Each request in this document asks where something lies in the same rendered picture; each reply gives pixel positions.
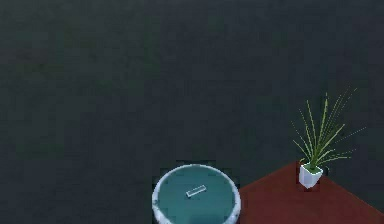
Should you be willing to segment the dark red table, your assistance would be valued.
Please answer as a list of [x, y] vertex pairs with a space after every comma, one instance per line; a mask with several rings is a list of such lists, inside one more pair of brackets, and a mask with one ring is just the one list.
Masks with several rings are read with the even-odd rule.
[[384, 224], [384, 213], [327, 177], [304, 188], [298, 167], [291, 163], [241, 188], [237, 224]]

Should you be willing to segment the green plant in white pot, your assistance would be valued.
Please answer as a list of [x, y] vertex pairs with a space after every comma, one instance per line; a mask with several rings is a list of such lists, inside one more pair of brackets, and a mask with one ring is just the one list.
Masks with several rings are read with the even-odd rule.
[[298, 182], [305, 189], [311, 189], [319, 182], [324, 175], [322, 168], [324, 164], [352, 157], [354, 149], [338, 152], [336, 145], [364, 130], [364, 128], [360, 128], [346, 136], [340, 136], [346, 127], [346, 124], [341, 122], [341, 114], [355, 92], [356, 88], [347, 89], [338, 96], [334, 104], [330, 102], [328, 93], [325, 93], [318, 124], [315, 124], [310, 102], [306, 101], [306, 110], [299, 110], [303, 121], [303, 133], [300, 133], [295, 123], [291, 122], [300, 139], [300, 142], [294, 140], [293, 143], [304, 155], [299, 160]]

